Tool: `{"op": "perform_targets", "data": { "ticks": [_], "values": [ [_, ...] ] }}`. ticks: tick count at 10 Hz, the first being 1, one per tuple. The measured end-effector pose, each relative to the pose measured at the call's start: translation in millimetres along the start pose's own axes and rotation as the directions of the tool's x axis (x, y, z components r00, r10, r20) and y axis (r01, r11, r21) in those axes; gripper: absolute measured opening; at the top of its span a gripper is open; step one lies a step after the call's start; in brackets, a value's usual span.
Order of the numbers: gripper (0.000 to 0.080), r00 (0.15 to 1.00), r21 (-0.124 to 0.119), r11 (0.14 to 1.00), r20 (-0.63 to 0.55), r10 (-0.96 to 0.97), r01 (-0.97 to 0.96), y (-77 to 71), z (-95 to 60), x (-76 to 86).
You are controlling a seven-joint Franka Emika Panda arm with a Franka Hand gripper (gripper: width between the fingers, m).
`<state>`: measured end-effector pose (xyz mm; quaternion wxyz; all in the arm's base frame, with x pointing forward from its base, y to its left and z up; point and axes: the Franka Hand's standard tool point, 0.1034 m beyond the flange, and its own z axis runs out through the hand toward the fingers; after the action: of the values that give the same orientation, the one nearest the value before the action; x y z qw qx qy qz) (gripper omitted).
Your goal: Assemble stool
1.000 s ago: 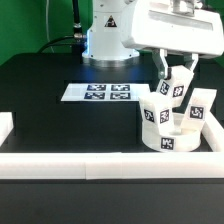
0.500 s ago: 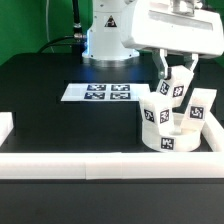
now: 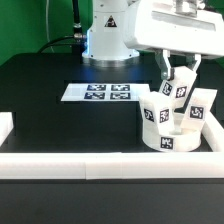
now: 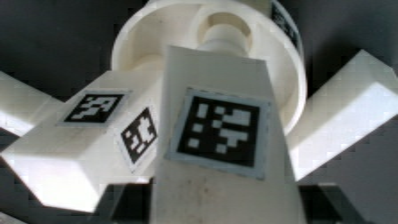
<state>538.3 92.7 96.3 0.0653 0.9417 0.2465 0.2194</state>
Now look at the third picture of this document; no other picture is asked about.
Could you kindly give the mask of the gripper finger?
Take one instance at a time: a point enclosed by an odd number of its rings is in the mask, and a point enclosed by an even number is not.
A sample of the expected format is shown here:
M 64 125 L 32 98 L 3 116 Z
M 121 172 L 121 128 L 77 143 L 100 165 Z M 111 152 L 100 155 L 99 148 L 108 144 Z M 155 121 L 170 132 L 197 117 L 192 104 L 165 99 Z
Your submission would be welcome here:
M 196 72 L 201 63 L 201 55 L 200 54 L 189 54 L 186 57 L 187 67 Z
M 155 60 L 161 70 L 161 79 L 171 81 L 174 79 L 174 68 L 171 66 L 169 50 L 157 50 L 155 52 Z

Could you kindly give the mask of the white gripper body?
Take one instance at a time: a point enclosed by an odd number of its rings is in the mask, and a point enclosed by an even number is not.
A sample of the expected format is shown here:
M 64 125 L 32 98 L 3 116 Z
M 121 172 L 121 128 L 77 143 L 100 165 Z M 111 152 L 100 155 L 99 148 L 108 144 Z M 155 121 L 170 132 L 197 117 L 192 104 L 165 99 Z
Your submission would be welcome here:
M 125 11 L 123 41 L 136 50 L 219 58 L 224 56 L 224 20 L 207 10 L 196 17 L 178 14 L 172 0 L 138 0 Z

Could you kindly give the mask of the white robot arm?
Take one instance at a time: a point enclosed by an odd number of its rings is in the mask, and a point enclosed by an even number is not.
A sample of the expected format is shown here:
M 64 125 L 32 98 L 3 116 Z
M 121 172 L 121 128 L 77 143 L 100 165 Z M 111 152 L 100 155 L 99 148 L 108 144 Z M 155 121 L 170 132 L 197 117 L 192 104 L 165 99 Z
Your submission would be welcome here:
M 161 77 L 173 78 L 171 55 L 188 58 L 196 70 L 203 58 L 224 57 L 224 19 L 203 0 L 92 0 L 93 23 L 87 31 L 86 63 L 119 66 L 155 54 Z

